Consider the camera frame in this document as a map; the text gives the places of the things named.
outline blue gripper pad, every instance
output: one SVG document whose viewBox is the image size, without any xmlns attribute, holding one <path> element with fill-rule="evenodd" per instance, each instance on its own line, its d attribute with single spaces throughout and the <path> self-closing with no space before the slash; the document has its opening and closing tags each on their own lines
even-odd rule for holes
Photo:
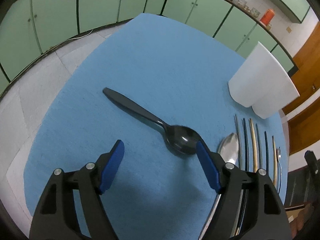
<svg viewBox="0 0 320 240">
<path fill-rule="evenodd" d="M 210 187 L 219 192 L 221 190 L 219 172 L 201 141 L 196 144 L 196 153 Z"/>
<path fill-rule="evenodd" d="M 102 194 L 111 187 L 112 181 L 116 176 L 119 165 L 124 156 L 123 141 L 119 140 L 118 145 L 111 153 L 112 155 L 101 173 L 101 183 L 99 186 L 99 190 Z"/>
</svg>

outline spoon handle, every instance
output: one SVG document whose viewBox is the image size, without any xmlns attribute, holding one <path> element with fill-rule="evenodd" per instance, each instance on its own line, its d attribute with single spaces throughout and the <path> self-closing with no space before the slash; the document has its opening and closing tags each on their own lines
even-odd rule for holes
<svg viewBox="0 0 320 240">
<path fill-rule="evenodd" d="M 142 106 L 139 106 L 137 103 L 133 102 L 131 99 L 125 97 L 124 95 L 110 89 L 110 88 L 104 88 L 103 93 L 106 95 L 107 98 L 109 98 L 111 101 L 114 101 L 121 106 L 124 106 L 125 108 L 141 115 L 142 117 L 155 122 L 156 124 L 161 125 L 164 129 L 167 124 L 162 121 L 160 118 L 156 117 L 154 114 L 150 113 L 146 109 L 144 109 Z"/>
</svg>

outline white wall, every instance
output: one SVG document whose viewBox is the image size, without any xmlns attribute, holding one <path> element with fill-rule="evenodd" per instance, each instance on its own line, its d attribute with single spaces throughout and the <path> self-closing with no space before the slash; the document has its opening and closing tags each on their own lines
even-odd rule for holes
<svg viewBox="0 0 320 240">
<path fill-rule="evenodd" d="M 275 16 L 271 20 L 271 33 L 283 44 L 289 54 L 293 57 L 307 41 L 313 29 L 319 21 L 312 9 L 308 12 L 302 24 L 292 23 L 284 13 L 274 5 L 270 0 L 246 0 L 247 5 L 251 9 L 256 8 L 261 14 L 260 19 L 267 9 L 274 9 Z"/>
</svg>

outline cutlery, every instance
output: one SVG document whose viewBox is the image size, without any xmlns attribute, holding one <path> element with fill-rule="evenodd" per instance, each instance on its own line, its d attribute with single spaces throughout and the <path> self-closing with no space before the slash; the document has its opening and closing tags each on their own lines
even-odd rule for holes
<svg viewBox="0 0 320 240">
<path fill-rule="evenodd" d="M 258 170 L 258 154 L 257 154 L 257 142 L 256 142 L 256 135 L 254 133 L 253 121 L 250 118 L 250 132 L 251 132 L 251 139 L 252 139 L 252 150 L 253 150 L 253 172 L 257 172 Z"/>
<path fill-rule="evenodd" d="M 277 162 L 278 162 L 279 167 L 280 167 L 280 184 L 279 184 L 279 192 L 278 192 L 278 194 L 280 194 L 281 182 L 282 182 L 282 169 L 281 169 L 280 159 L 281 159 L 281 149 L 279 147 L 279 149 L 277 150 Z"/>
<path fill-rule="evenodd" d="M 240 129 L 239 129 L 239 121 L 238 121 L 238 117 L 235 114 L 235 121 L 236 121 L 236 133 L 238 136 L 238 145 L 239 145 L 239 151 L 238 151 L 238 158 L 239 158 L 239 169 L 242 170 L 242 144 L 241 144 L 241 135 L 240 135 Z M 239 198 L 239 207 L 237 210 L 237 214 L 236 214 L 236 220 L 234 223 L 234 227 L 232 228 L 231 231 L 231 237 L 235 236 L 236 233 L 238 232 L 238 225 L 239 225 L 239 218 L 240 218 L 240 212 L 241 212 L 241 205 L 242 205 L 242 198 L 243 198 L 243 190 L 241 190 L 241 194 L 240 194 L 240 198 Z"/>
<path fill-rule="evenodd" d="M 242 170 L 242 144 L 241 144 L 241 136 L 240 136 L 240 129 L 239 129 L 239 122 L 238 117 L 235 115 L 236 119 L 236 133 L 238 136 L 238 142 L 239 142 L 239 168 Z"/>
<path fill-rule="evenodd" d="M 218 147 L 217 153 L 221 155 L 222 159 L 227 163 L 230 162 L 232 164 L 236 164 L 236 161 L 238 159 L 238 151 L 239 151 L 239 142 L 238 142 L 238 136 L 235 133 L 231 133 L 228 135 L 225 139 L 223 139 Z M 211 208 L 211 211 L 209 213 L 209 216 L 207 217 L 207 220 L 201 230 L 200 236 L 198 240 L 201 240 L 206 233 L 209 224 L 213 218 L 214 213 L 217 210 L 219 201 L 221 198 L 221 194 L 217 194 L 213 206 Z"/>
<path fill-rule="evenodd" d="M 264 139 L 266 141 L 266 172 L 269 175 L 269 146 L 268 146 L 267 131 L 264 131 Z"/>
<path fill-rule="evenodd" d="M 249 171 L 249 145 L 248 145 L 248 133 L 247 133 L 247 125 L 245 122 L 245 118 L 243 119 L 243 130 L 244 130 L 244 149 L 245 149 L 244 170 Z M 236 236 L 239 235 L 242 224 L 243 224 L 247 200 L 248 200 L 248 191 L 244 190 L 243 195 L 242 195 L 241 205 L 240 205 L 240 212 L 239 212 L 239 219 L 238 219 L 238 225 L 237 225 L 237 230 L 236 230 Z"/>
<path fill-rule="evenodd" d="M 277 185 L 277 176 L 278 176 L 278 165 L 277 165 L 277 152 L 276 152 L 276 143 L 275 137 L 272 136 L 272 147 L 273 147 L 273 185 Z"/>
<path fill-rule="evenodd" d="M 196 153 L 196 143 L 200 140 L 200 135 L 186 126 L 180 125 L 168 125 L 160 118 L 156 117 L 154 114 L 150 113 L 142 106 L 133 102 L 126 96 L 110 89 L 104 88 L 103 93 L 112 102 L 118 103 L 121 106 L 139 114 L 140 116 L 162 126 L 165 131 L 166 139 L 168 143 L 176 150 L 185 154 L 195 154 Z"/>
<path fill-rule="evenodd" d="M 260 141 L 260 134 L 258 124 L 256 123 L 256 130 L 257 130 L 257 139 L 258 139 L 258 152 L 259 152 L 259 169 L 263 169 L 263 159 L 262 159 L 262 149 L 261 149 L 261 141 Z"/>
</svg>

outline screw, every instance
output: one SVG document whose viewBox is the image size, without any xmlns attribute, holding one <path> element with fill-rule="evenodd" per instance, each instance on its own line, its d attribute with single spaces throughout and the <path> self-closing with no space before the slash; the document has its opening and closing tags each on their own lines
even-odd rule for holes
<svg viewBox="0 0 320 240">
<path fill-rule="evenodd" d="M 87 163 L 85 166 L 88 170 L 92 170 L 94 168 L 94 163 Z"/>
<path fill-rule="evenodd" d="M 259 170 L 260 175 L 265 176 L 267 172 L 264 169 Z"/>
<path fill-rule="evenodd" d="M 235 167 L 232 163 L 226 163 L 225 166 L 228 170 L 232 170 Z"/>
<path fill-rule="evenodd" d="M 54 173 L 55 175 L 60 175 L 61 172 L 62 172 L 62 169 L 58 168 L 58 169 L 55 169 L 53 173 Z"/>
</svg>

